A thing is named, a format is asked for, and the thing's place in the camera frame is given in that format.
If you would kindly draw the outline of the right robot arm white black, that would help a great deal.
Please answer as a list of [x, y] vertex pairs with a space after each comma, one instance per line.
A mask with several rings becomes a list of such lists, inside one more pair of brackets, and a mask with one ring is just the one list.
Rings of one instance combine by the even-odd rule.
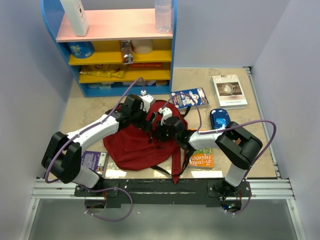
[[216, 130], [197, 131], [187, 129], [182, 120], [172, 116], [157, 124], [155, 137], [159, 141], [173, 140], [186, 152], [183, 169], [195, 151], [219, 148], [231, 162], [222, 185], [223, 192], [230, 197], [241, 190], [242, 180], [263, 147], [255, 135], [234, 121]]

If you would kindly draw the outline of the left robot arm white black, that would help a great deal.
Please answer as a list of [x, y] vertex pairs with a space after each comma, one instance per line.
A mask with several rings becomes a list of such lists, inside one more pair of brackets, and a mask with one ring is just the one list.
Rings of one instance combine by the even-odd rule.
[[60, 180], [65, 184], [76, 183], [85, 186], [92, 196], [99, 196], [104, 184], [99, 181], [101, 177], [98, 173], [82, 166], [82, 153], [131, 124], [143, 123], [155, 101], [150, 94], [129, 94], [122, 104], [117, 103], [91, 124], [67, 134], [56, 132], [50, 139], [41, 163], [46, 168], [45, 182], [51, 184]]

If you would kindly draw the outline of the red backpack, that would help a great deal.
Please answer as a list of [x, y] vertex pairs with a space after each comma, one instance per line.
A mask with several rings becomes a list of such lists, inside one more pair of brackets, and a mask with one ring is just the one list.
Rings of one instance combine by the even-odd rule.
[[181, 147], [174, 139], [160, 141], [156, 138], [154, 132], [160, 120], [157, 114], [149, 132], [131, 124], [103, 138], [103, 145], [117, 167], [126, 171], [153, 168], [172, 158], [171, 177], [176, 184], [182, 172]]

